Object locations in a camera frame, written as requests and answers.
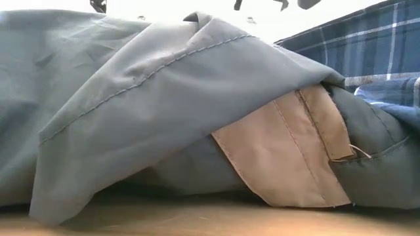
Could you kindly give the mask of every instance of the tan fabric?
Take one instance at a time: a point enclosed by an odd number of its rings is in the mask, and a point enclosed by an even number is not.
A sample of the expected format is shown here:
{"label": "tan fabric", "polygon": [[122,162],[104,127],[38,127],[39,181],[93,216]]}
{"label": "tan fabric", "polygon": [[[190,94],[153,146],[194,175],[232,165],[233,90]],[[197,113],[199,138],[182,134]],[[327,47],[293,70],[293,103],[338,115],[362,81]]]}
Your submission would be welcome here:
{"label": "tan fabric", "polygon": [[272,206],[350,203],[328,161],[353,152],[321,85],[286,94],[213,136],[247,186]]}

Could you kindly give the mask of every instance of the blue plaid shirt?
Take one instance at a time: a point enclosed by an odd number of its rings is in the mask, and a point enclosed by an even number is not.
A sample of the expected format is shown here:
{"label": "blue plaid shirt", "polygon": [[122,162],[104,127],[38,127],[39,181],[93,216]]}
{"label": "blue plaid shirt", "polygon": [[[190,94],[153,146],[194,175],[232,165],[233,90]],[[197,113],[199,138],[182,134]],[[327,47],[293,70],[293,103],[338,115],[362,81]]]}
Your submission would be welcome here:
{"label": "blue plaid shirt", "polygon": [[388,0],[276,42],[346,77],[346,89],[420,130],[420,1]]}

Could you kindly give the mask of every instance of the wooden surface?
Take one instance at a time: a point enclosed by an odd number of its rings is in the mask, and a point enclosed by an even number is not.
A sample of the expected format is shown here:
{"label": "wooden surface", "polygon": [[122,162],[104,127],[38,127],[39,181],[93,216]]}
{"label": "wooden surface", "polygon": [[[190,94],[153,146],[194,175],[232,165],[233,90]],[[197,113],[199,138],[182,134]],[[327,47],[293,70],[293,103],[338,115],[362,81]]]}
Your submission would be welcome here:
{"label": "wooden surface", "polygon": [[420,235],[420,211],[298,210],[222,197],[169,201],[119,195],[96,198],[56,228],[37,224],[27,212],[3,211],[0,235]]}

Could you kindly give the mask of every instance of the stitching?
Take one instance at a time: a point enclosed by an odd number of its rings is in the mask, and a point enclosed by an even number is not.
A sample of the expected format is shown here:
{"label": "stitching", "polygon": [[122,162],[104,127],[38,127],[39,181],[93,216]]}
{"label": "stitching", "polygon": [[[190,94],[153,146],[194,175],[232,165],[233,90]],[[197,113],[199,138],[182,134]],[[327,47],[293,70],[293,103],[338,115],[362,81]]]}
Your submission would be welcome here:
{"label": "stitching", "polygon": [[325,203],[325,204],[327,204],[327,200],[326,200],[326,198],[324,197],[324,194],[322,194],[322,191],[321,191],[321,189],[320,189],[320,186],[319,186],[318,182],[317,182],[317,181],[316,181],[316,179],[315,179],[314,173],[312,173],[311,169],[309,168],[309,165],[308,165],[308,162],[306,161],[305,155],[303,155],[302,149],[301,149],[301,147],[299,146],[299,144],[297,143],[296,137],[295,137],[295,136],[293,135],[293,133],[291,132],[291,129],[290,129],[289,125],[287,124],[286,120],[284,119],[284,116],[283,116],[283,114],[281,113],[281,111],[280,111],[279,107],[277,106],[277,102],[276,102],[276,101],[272,101],[272,103],[275,105],[275,107],[276,107],[276,109],[277,109],[278,114],[279,114],[279,115],[280,115],[280,117],[283,119],[284,125],[286,126],[287,130],[288,130],[288,131],[289,131],[289,133],[290,133],[290,136],[292,137],[292,139],[293,139],[294,143],[296,144],[297,148],[298,148],[298,149],[299,149],[299,151],[301,152],[301,155],[302,155],[302,157],[303,157],[303,161],[305,162],[306,167],[308,168],[308,170],[309,170],[309,173],[310,173],[311,177],[314,179],[314,182],[315,182],[315,184],[316,184],[316,187],[318,188],[318,191],[320,192],[320,195],[321,195],[322,199],[324,200],[324,203]]}
{"label": "stitching", "polygon": [[308,115],[308,118],[309,118],[310,122],[314,126],[314,128],[316,130],[316,133],[318,134],[318,137],[321,140],[322,146],[324,147],[324,151],[325,151],[325,154],[327,154],[328,159],[329,160],[335,159],[335,158],[331,157],[331,156],[334,156],[334,153],[330,154],[328,152],[327,142],[325,141],[324,137],[322,136],[322,134],[320,132],[320,129],[318,128],[318,122],[316,122],[313,118],[314,114],[313,114],[312,110],[310,109],[309,104],[306,101],[305,96],[303,95],[302,91],[296,90],[295,93],[297,93],[297,95],[298,95],[297,98],[303,103],[304,110],[306,111],[306,114]]}
{"label": "stitching", "polygon": [[89,109],[89,110],[88,110],[88,111],[86,111],[85,113],[80,114],[80,115],[79,115],[79,116],[77,116],[75,119],[71,120],[71,121],[70,121],[67,125],[64,125],[64,126],[63,126],[62,128],[60,128],[58,131],[56,131],[55,133],[53,133],[53,134],[52,134],[49,138],[44,139],[44,140],[40,143],[40,146],[42,146],[42,145],[43,145],[46,141],[48,141],[48,140],[50,140],[50,139],[54,138],[57,134],[60,134],[62,131],[64,131],[67,127],[69,127],[72,123],[74,123],[75,121],[77,121],[77,120],[78,120],[78,119],[80,119],[81,117],[83,117],[83,116],[85,116],[85,115],[89,114],[90,112],[94,111],[96,108],[98,108],[99,106],[101,106],[102,104],[104,104],[104,103],[106,103],[107,101],[109,101],[111,98],[116,97],[116,96],[118,96],[118,95],[120,95],[120,94],[123,94],[124,92],[128,92],[128,91],[130,91],[131,89],[134,89],[134,88],[137,88],[137,87],[141,86],[141,85],[143,84],[143,82],[145,82],[147,79],[151,78],[151,76],[155,75],[155,74],[156,74],[157,72],[159,72],[161,69],[163,69],[163,68],[165,68],[165,67],[167,67],[167,66],[171,65],[172,63],[174,63],[174,62],[176,62],[176,61],[179,61],[179,60],[181,60],[181,59],[183,59],[183,58],[185,58],[186,56],[189,56],[189,55],[191,55],[191,54],[194,54],[194,53],[197,53],[197,52],[201,52],[201,51],[203,51],[203,50],[211,49],[211,48],[214,48],[214,47],[217,47],[217,46],[220,46],[220,45],[223,45],[223,44],[226,44],[226,43],[232,42],[232,41],[236,41],[236,40],[238,40],[238,39],[242,39],[242,38],[245,38],[245,37],[254,37],[254,36],[249,35],[249,34],[245,34],[245,35],[237,36],[237,37],[234,37],[234,38],[231,38],[231,39],[228,39],[228,40],[222,41],[222,42],[220,42],[220,43],[216,43],[216,44],[214,44],[214,45],[210,45],[210,46],[203,47],[203,48],[200,48],[200,49],[197,49],[197,50],[193,50],[193,51],[191,51],[191,52],[187,52],[187,53],[182,54],[182,55],[180,55],[179,57],[175,58],[174,60],[171,60],[170,62],[168,62],[168,63],[166,63],[166,64],[164,64],[164,65],[161,65],[160,67],[158,67],[157,69],[155,69],[152,73],[148,74],[148,75],[147,75],[147,76],[146,76],[143,80],[141,80],[139,83],[134,84],[134,85],[131,85],[131,86],[129,86],[128,88],[125,88],[125,89],[123,89],[123,90],[120,90],[120,91],[116,92],[115,94],[112,94],[111,96],[109,96],[109,97],[105,98],[104,100],[100,101],[100,102],[99,102],[96,106],[94,106],[93,108]]}
{"label": "stitching", "polygon": [[275,206],[275,204],[272,204],[271,201],[267,200],[263,194],[259,194],[258,191],[255,191],[255,189],[252,187],[253,185],[249,184],[245,176],[243,175],[243,172],[236,164],[235,160],[232,158],[232,155],[229,153],[228,148],[223,144],[222,140],[219,138],[219,136],[216,134],[216,132],[212,133],[213,138],[216,140],[220,148],[223,150],[224,154],[226,155],[227,159],[230,161],[230,164],[234,167],[238,175],[241,177],[242,181],[245,183],[245,185],[255,194],[257,194],[262,200],[264,200],[266,203],[268,203],[271,206]]}
{"label": "stitching", "polygon": [[378,114],[376,113],[376,111],[375,111],[375,109],[371,106],[371,105],[369,105],[369,107],[370,107],[370,110],[372,110],[372,112],[373,112],[373,114],[378,118],[378,120],[380,120],[381,121],[381,123],[382,123],[382,125],[386,128],[386,130],[387,130],[387,132],[388,132],[388,134],[389,134],[389,136],[391,137],[391,139],[392,139],[392,141],[394,142],[394,144],[397,144],[398,142],[394,139],[394,137],[392,136],[392,134],[391,134],[391,131],[389,130],[389,128],[388,128],[388,126],[385,124],[385,122],[378,116]]}

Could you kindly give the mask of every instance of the gray fabric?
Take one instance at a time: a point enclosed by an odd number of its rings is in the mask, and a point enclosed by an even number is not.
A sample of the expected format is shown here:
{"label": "gray fabric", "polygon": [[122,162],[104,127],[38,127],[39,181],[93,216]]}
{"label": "gray fabric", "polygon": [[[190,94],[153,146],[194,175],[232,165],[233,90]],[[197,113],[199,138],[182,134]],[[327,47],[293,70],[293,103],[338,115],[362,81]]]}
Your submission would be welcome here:
{"label": "gray fabric", "polygon": [[176,195],[246,188],[212,136],[194,142],[125,181],[141,186],[163,187]]}
{"label": "gray fabric", "polygon": [[170,25],[59,10],[0,19],[0,203],[31,200],[44,224],[287,92],[343,82],[201,13]]}
{"label": "gray fabric", "polygon": [[344,89],[326,86],[358,152],[330,162],[350,200],[368,207],[420,207],[420,138],[395,117]]}

